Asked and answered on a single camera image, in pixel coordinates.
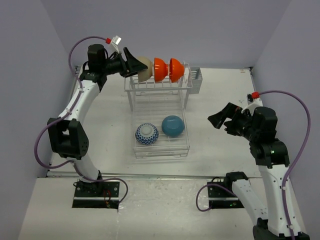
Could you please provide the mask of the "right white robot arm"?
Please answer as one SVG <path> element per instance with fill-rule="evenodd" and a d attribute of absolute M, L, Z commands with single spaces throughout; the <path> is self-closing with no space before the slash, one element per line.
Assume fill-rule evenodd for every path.
<path fill-rule="evenodd" d="M 288 149 L 276 138 L 278 118 L 268 107 L 241 108 L 228 103 L 220 112 L 208 117 L 214 128 L 225 126 L 229 135 L 249 142 L 264 184 L 267 205 L 264 205 L 243 172 L 229 172 L 224 177 L 223 191 L 236 196 L 253 223 L 256 240 L 308 240 L 296 219 L 291 199 L 291 183 L 286 176 L 290 167 Z"/>

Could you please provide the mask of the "beige ceramic bowl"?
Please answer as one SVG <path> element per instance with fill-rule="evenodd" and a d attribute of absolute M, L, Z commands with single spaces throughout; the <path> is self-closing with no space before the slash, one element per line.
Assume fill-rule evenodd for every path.
<path fill-rule="evenodd" d="M 149 80 L 153 76 L 153 63 L 145 56 L 138 56 L 137 59 L 147 66 L 147 69 L 139 71 L 137 73 L 138 82 L 142 83 Z"/>

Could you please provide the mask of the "orange bowl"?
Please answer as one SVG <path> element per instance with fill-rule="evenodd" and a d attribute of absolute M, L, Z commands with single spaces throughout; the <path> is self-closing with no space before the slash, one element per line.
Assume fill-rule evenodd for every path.
<path fill-rule="evenodd" d="M 171 58 L 169 62 L 169 79 L 172 83 L 177 83 L 184 75 L 184 65 L 175 58 Z"/>
<path fill-rule="evenodd" d="M 153 62 L 154 81 L 161 82 L 169 74 L 169 65 L 162 59 L 155 57 Z"/>

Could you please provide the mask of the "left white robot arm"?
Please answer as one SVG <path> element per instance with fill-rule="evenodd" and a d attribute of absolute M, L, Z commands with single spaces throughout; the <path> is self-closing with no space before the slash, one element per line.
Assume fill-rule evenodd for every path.
<path fill-rule="evenodd" d="M 52 151 L 73 165 L 80 180 L 87 182 L 87 192 L 94 197 L 103 193 L 104 184 L 101 172 L 88 154 L 90 142 L 82 123 L 109 75 L 120 74 L 127 78 L 146 70 L 148 66 L 135 58 L 126 47 L 123 52 L 114 52 L 113 57 L 109 58 L 103 45 L 90 45 L 76 94 L 57 118 L 50 118 L 47 122 Z"/>

